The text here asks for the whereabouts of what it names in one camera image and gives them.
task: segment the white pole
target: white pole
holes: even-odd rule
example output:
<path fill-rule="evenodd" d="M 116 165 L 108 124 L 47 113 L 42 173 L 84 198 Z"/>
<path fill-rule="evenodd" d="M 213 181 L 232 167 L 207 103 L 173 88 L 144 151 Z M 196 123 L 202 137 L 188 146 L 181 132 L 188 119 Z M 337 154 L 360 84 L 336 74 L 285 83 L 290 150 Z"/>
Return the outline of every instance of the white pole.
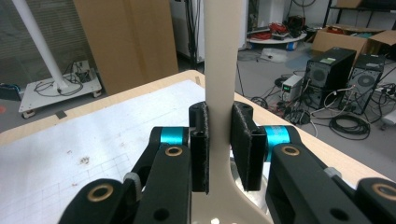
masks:
<path fill-rule="evenodd" d="M 54 88 L 55 89 L 66 89 L 67 84 L 64 82 L 64 78 L 62 77 L 62 73 L 59 70 L 58 65 L 56 64 L 53 56 L 50 52 L 50 49 L 44 39 L 44 36 L 41 34 L 40 29 L 38 28 L 37 23 L 35 22 L 35 18 L 33 17 L 32 12 L 30 11 L 29 6 L 26 4 L 25 0 L 12 0 L 15 5 L 15 8 L 20 13 L 20 16 L 25 24 L 27 30 L 29 31 L 30 36 L 33 41 L 35 41 L 35 46 L 41 54 L 41 57 L 44 60 L 44 63 L 49 69 L 50 74 L 55 80 Z"/>
<path fill-rule="evenodd" d="M 205 100 L 209 111 L 209 193 L 191 197 L 191 223 L 271 223 L 235 185 L 230 166 L 241 0 L 206 0 Z"/>

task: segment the shelf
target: shelf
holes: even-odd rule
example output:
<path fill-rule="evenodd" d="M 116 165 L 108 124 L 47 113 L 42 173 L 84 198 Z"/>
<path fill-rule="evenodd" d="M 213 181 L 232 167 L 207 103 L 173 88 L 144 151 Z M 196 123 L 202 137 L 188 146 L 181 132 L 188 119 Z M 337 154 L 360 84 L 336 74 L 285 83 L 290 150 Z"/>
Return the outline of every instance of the shelf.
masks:
<path fill-rule="evenodd" d="M 327 5 L 326 9 L 326 15 L 324 17 L 324 22 L 323 22 L 323 27 L 326 27 L 327 24 L 327 19 L 329 17 L 329 11 L 330 9 L 338 9 L 338 15 L 337 15 L 337 22 L 339 23 L 341 19 L 341 15 L 343 14 L 343 10 L 353 10 L 353 11 L 370 11 L 370 18 L 367 21 L 366 27 L 369 26 L 371 18 L 373 17 L 374 12 L 388 12 L 388 13 L 396 13 L 396 9 L 382 9 L 382 8 L 368 8 L 368 7 L 334 7 L 332 6 L 332 0 L 329 0 L 329 4 Z M 396 22 L 394 22 L 392 30 L 396 30 Z"/>
<path fill-rule="evenodd" d="M 302 40 L 306 37 L 306 34 L 301 34 L 297 38 L 285 38 L 284 40 L 274 40 L 274 39 L 267 39 L 267 40 L 257 40 L 257 39 L 247 39 L 247 42 L 255 43 L 255 44 L 287 44 L 290 42 L 296 42 Z"/>

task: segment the grey floor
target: grey floor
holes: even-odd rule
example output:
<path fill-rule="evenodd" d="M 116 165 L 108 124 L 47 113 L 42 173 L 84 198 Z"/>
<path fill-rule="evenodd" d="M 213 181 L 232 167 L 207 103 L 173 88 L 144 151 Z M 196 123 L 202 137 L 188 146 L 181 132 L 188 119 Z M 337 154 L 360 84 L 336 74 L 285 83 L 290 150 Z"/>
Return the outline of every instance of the grey floor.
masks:
<path fill-rule="evenodd" d="M 242 87 L 246 96 L 261 96 L 268 89 L 274 86 L 274 80 L 284 74 L 292 74 L 293 71 L 304 71 L 306 62 L 312 57 L 310 44 L 300 44 L 297 50 L 287 53 L 285 63 L 271 63 L 264 60 L 256 61 L 255 57 L 260 56 L 262 46 L 256 46 L 253 50 L 240 51 L 238 66 L 242 81 Z M 386 65 L 386 74 L 396 63 L 388 61 Z M 297 72 L 297 75 L 303 76 L 304 72 Z M 396 83 L 396 71 L 390 73 L 384 82 Z M 236 91 L 242 93 L 239 78 L 235 81 Z M 376 115 L 367 111 L 370 120 L 376 118 Z M 328 124 L 329 121 L 323 119 L 313 119 L 314 123 Z M 396 180 L 396 126 L 388 127 L 385 131 L 380 130 L 381 121 L 371 125 L 370 136 L 362 141 L 352 141 L 342 138 L 333 133 L 328 127 L 316 125 L 318 129 L 318 138 L 323 142 L 337 148 L 348 156 L 360 161 L 373 168 L 379 173 Z M 311 124 L 301 126 L 301 128 L 312 135 L 315 130 Z"/>
<path fill-rule="evenodd" d="M 241 81 L 238 76 L 235 79 L 235 90 L 242 93 L 241 84 L 246 97 L 261 96 L 274 86 L 274 80 L 281 75 L 292 74 L 293 71 L 304 71 L 306 62 L 311 58 L 310 45 L 300 44 L 295 51 L 287 52 L 285 63 L 272 63 L 265 60 L 256 60 L 260 56 L 262 48 L 273 48 L 274 46 L 255 46 L 253 49 L 242 50 L 238 53 L 238 67 Z M 179 71 L 190 69 L 189 61 L 183 58 L 178 59 Z M 386 71 L 393 68 L 396 63 L 386 66 Z M 198 64 L 198 70 L 205 72 L 204 64 Z M 396 83 L 396 71 L 393 71 L 384 79 L 385 82 Z M 68 100 L 59 104 L 46 106 L 37 111 L 37 114 L 29 119 L 23 119 L 18 113 L 19 103 L 0 100 L 0 107 L 6 111 L 0 113 L 0 133 L 8 129 L 18 127 L 28 122 L 52 116 L 58 111 L 65 111 L 79 105 L 85 105 L 94 100 L 106 97 L 92 98 L 90 94 Z M 327 120 L 313 120 L 315 123 L 327 124 Z M 377 170 L 379 173 L 396 180 L 396 126 L 388 127 L 385 131 L 380 130 L 381 122 L 375 123 L 371 127 L 370 136 L 363 141 L 346 140 L 334 134 L 328 127 L 316 125 L 318 138 L 327 144 L 346 153 L 348 156 L 366 164 Z M 315 135 L 315 130 L 311 124 L 301 126 L 308 133 Z"/>

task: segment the caster wheel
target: caster wheel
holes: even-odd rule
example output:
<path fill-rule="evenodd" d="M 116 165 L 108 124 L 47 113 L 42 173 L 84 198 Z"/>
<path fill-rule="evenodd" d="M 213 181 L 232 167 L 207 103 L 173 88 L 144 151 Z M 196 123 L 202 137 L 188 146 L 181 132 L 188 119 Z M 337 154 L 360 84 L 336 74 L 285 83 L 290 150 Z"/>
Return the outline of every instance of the caster wheel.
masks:
<path fill-rule="evenodd" d="M 380 129 L 381 129 L 382 131 L 385 131 L 387 128 L 388 128 L 388 126 L 387 126 L 386 124 L 383 124 L 383 125 L 381 126 Z"/>
<path fill-rule="evenodd" d="M 92 93 L 93 98 L 99 97 L 100 95 L 102 95 L 102 91 L 94 91 Z"/>
<path fill-rule="evenodd" d="M 35 111 L 34 110 L 29 110 L 29 111 L 23 112 L 22 117 L 24 119 L 29 119 L 29 118 L 31 118 L 34 115 L 35 115 Z"/>

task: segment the cable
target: cable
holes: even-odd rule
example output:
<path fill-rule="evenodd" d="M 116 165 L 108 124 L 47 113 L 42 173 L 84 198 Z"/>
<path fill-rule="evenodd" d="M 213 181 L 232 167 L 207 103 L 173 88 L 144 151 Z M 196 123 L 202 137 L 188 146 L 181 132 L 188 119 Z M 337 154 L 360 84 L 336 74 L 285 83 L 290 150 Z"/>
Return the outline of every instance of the cable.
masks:
<path fill-rule="evenodd" d="M 303 93 L 306 91 L 306 89 L 308 89 L 308 85 L 309 85 L 309 82 L 311 81 L 311 78 L 309 78 L 307 81 L 306 81 L 306 85 L 305 85 L 305 88 L 303 89 L 303 91 L 301 92 L 301 95 L 303 95 Z"/>
<path fill-rule="evenodd" d="M 241 73 L 239 72 L 238 62 L 236 62 L 236 69 L 238 70 L 239 84 L 241 85 L 242 95 L 245 97 L 244 87 L 242 86 L 242 79 L 241 79 Z"/>
<path fill-rule="evenodd" d="M 200 23 L 200 18 L 201 18 L 201 0 L 198 0 L 197 2 L 197 15 L 195 16 L 195 25 L 194 25 L 194 31 L 196 29 L 197 35 L 195 37 L 195 40 L 199 39 L 199 23 Z M 199 41 L 196 41 L 195 43 L 195 57 L 198 58 L 198 45 Z"/>
<path fill-rule="evenodd" d="M 321 124 L 321 123 L 314 123 L 315 125 L 320 125 L 320 126 L 323 126 L 323 127 L 328 127 L 329 128 L 329 124 Z"/>
<path fill-rule="evenodd" d="M 340 120 L 348 120 L 354 123 L 352 126 L 343 126 L 339 123 Z M 370 123 L 367 123 L 365 120 L 350 116 L 350 115 L 339 115 L 334 117 L 329 122 L 329 128 L 336 133 L 337 135 L 349 139 L 349 140 L 364 140 L 370 135 Z M 352 134 L 352 135 L 364 135 L 363 138 L 350 138 L 342 133 Z"/>
<path fill-rule="evenodd" d="M 293 1 L 290 1 L 289 11 L 288 11 L 288 14 L 286 15 L 286 18 L 288 18 L 289 15 L 290 15 L 290 11 L 291 11 L 291 6 L 292 5 L 293 5 Z"/>
<path fill-rule="evenodd" d="M 335 101 L 336 101 L 336 99 L 334 99 L 329 105 L 326 105 L 327 98 L 328 98 L 331 94 L 336 94 L 338 91 L 350 91 L 350 90 L 352 90 L 353 88 L 355 88 L 355 85 L 353 85 L 353 86 L 350 87 L 350 88 L 340 89 L 340 90 L 337 90 L 337 91 L 332 91 L 332 92 L 329 93 L 329 94 L 326 96 L 326 98 L 324 99 L 324 102 L 323 102 L 324 107 L 321 108 L 321 109 L 319 109 L 319 110 L 315 110 L 315 111 L 311 112 L 310 115 L 311 115 L 312 117 L 316 118 L 316 119 L 333 119 L 333 118 L 335 118 L 335 117 L 337 117 L 337 116 L 340 116 L 340 115 L 344 112 L 344 110 L 347 108 L 347 105 L 349 104 L 349 100 L 350 100 L 350 97 L 352 96 L 352 93 L 353 93 L 353 92 L 349 94 L 349 96 L 348 96 L 348 98 L 347 98 L 347 100 L 346 100 L 346 104 L 344 105 L 343 109 L 342 109 L 341 111 L 339 111 L 339 112 L 337 111 L 338 114 L 333 115 L 333 116 L 331 116 L 331 117 L 320 117 L 320 118 L 319 118 L 319 117 L 315 117 L 315 116 L 314 116 L 314 113 L 317 113 L 317 112 L 322 111 L 322 110 L 325 110 L 325 109 L 330 109 L 329 106 L 331 106 L 332 104 L 334 104 Z"/>
<path fill-rule="evenodd" d="M 279 77 L 277 79 L 275 79 L 274 84 L 278 87 L 278 88 L 282 88 L 282 84 L 288 80 L 289 77 Z"/>
<path fill-rule="evenodd" d="M 271 33 L 284 34 L 288 32 L 288 28 L 282 23 L 272 22 L 268 25 Z"/>
<path fill-rule="evenodd" d="M 315 129 L 315 137 L 318 137 L 318 129 L 317 129 L 317 126 L 315 125 L 314 122 L 312 122 L 312 120 L 310 120 L 309 122 L 312 124 L 312 126 L 313 126 L 314 129 Z"/>
<path fill-rule="evenodd" d="M 272 95 L 275 95 L 275 94 L 277 94 L 278 92 L 280 92 L 280 91 L 274 91 L 274 92 L 272 92 L 271 94 L 268 94 L 266 97 L 264 97 L 264 99 L 267 99 L 268 97 L 270 97 L 270 96 L 272 96 Z"/>
<path fill-rule="evenodd" d="M 75 90 L 69 91 L 69 92 L 62 92 L 61 89 L 58 89 L 57 92 L 58 94 L 44 94 L 42 93 L 42 91 L 48 89 L 49 87 L 53 87 L 53 84 L 55 83 L 54 81 L 51 82 L 39 82 L 35 85 L 35 89 L 34 91 L 37 92 L 37 94 L 41 95 L 41 96 L 45 96 L 45 97 L 58 97 L 58 96 L 71 96 L 73 94 L 76 94 L 77 92 L 81 91 L 83 89 L 83 85 L 80 81 L 77 80 L 77 76 L 73 75 L 73 65 L 76 62 L 72 62 L 69 65 L 67 65 L 66 69 L 64 70 L 64 75 L 67 72 L 67 70 L 70 69 L 70 74 L 67 77 L 64 77 L 65 80 L 69 81 L 72 84 L 77 84 L 78 87 Z"/>
<path fill-rule="evenodd" d="M 260 97 L 263 97 L 265 94 L 267 94 L 268 91 L 270 91 L 270 93 L 271 93 L 271 92 L 274 90 L 275 87 L 276 87 L 276 86 L 273 86 L 272 88 L 268 89 L 268 90 L 265 91 L 264 94 L 261 95 Z"/>
<path fill-rule="evenodd" d="M 387 76 L 388 76 L 391 72 L 393 72 L 393 70 L 395 70 L 395 69 L 396 69 L 396 66 L 395 66 L 394 68 L 390 69 L 390 71 L 388 71 L 384 76 L 382 76 L 381 79 L 379 79 L 379 81 L 384 80 L 384 78 L 387 77 Z"/>
<path fill-rule="evenodd" d="M 265 109 L 268 109 L 268 103 L 261 97 L 255 96 L 255 97 L 251 98 L 250 101 L 256 105 L 259 105 Z"/>
<path fill-rule="evenodd" d="M 296 0 L 292 0 L 292 1 L 293 1 L 293 3 L 294 3 L 295 5 L 297 5 L 297 6 L 299 6 L 299 7 L 310 7 L 310 6 L 312 6 L 317 0 L 312 0 L 312 2 L 310 2 L 310 3 L 308 3 L 308 4 L 305 4 L 304 1 L 303 1 L 302 4 L 298 3 Z"/>
<path fill-rule="evenodd" d="M 192 15 L 191 1 L 186 1 L 186 21 L 187 30 L 189 35 L 189 53 L 190 53 L 190 64 L 191 69 L 197 70 L 197 52 L 196 52 L 196 39 L 195 39 L 195 27 L 194 18 Z"/>
<path fill-rule="evenodd" d="M 271 39 L 272 34 L 271 33 L 257 33 L 257 34 L 253 34 L 250 36 L 250 39 L 252 40 L 267 40 L 267 39 Z"/>
<path fill-rule="evenodd" d="M 305 73 L 305 70 L 295 70 L 295 71 L 293 71 L 293 74 L 298 76 L 298 74 L 297 74 L 298 72 L 304 72 Z"/>
<path fill-rule="evenodd" d="M 390 103 L 393 103 L 393 105 L 392 105 L 392 109 L 390 110 L 390 111 L 393 111 L 394 110 L 394 108 L 396 107 L 396 102 L 389 102 L 389 103 L 387 103 L 386 105 L 381 105 L 381 106 L 378 106 L 378 107 L 373 107 L 372 105 L 369 105 L 370 107 L 371 107 L 371 111 L 374 113 L 374 114 L 376 114 L 376 115 L 378 115 L 378 116 L 381 116 L 380 114 L 378 114 L 376 111 L 375 111 L 375 109 L 378 109 L 379 110 L 379 107 L 381 107 L 381 110 L 383 109 L 382 107 L 383 106 L 388 106 Z"/>
<path fill-rule="evenodd" d="M 370 121 L 370 123 L 376 123 L 377 121 L 379 121 L 380 119 L 382 119 L 383 114 L 382 114 L 382 108 L 381 108 L 381 98 L 382 98 L 383 95 L 384 95 L 384 94 L 383 94 L 383 92 L 382 92 L 382 94 L 379 96 L 378 102 L 376 102 L 376 103 L 378 104 L 379 117 L 378 117 L 377 119 L 373 120 L 373 121 Z"/>
<path fill-rule="evenodd" d="M 283 119 L 289 121 L 292 124 L 304 125 L 311 121 L 309 113 L 302 109 L 290 109 L 290 107 L 285 108 L 285 114 Z"/>
<path fill-rule="evenodd" d="M 304 4 L 304 2 L 305 2 L 305 0 L 303 0 L 303 4 L 301 5 L 301 8 L 303 9 L 303 16 L 305 18 L 305 4 Z"/>

